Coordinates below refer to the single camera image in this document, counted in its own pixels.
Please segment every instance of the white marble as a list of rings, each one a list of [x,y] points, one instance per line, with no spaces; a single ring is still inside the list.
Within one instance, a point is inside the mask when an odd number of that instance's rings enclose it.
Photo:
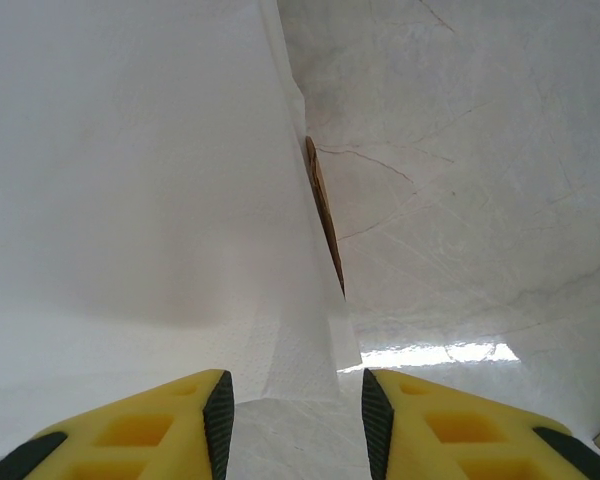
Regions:
[[[279,6],[365,365],[552,416],[589,441],[600,0]],[[242,478],[368,479],[349,372],[338,406],[242,405],[236,440],[251,432],[263,458],[234,448]]]

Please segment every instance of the tissue paper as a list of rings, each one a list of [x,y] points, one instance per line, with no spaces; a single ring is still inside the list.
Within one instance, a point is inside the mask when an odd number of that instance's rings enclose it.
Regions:
[[[324,399],[357,363],[274,10],[0,2],[0,454],[206,368]]]

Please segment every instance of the white paper towel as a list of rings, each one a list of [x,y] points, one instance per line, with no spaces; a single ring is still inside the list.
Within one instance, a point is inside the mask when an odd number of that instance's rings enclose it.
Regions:
[[[238,401],[336,394],[357,346],[267,25],[255,0],[0,2],[0,454],[205,368]]]

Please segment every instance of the paper towel sheet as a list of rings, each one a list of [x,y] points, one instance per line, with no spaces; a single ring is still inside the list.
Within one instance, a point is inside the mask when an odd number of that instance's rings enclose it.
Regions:
[[[336,395],[357,346],[274,8],[0,2],[0,454],[206,368]]]

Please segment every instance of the black rubber pad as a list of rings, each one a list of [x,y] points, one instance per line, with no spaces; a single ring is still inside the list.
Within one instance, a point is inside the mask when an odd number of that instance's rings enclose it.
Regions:
[[[233,383],[231,373],[224,372],[202,411],[207,449],[211,462],[213,480],[224,480],[227,476],[229,447],[233,430]]]
[[[53,432],[23,443],[0,461],[0,480],[24,480],[66,439],[66,433]]]
[[[364,370],[362,380],[362,423],[367,438],[371,478],[385,480],[393,431],[393,408],[369,369]]]
[[[589,480],[600,480],[600,456],[580,440],[546,427],[533,431]]]

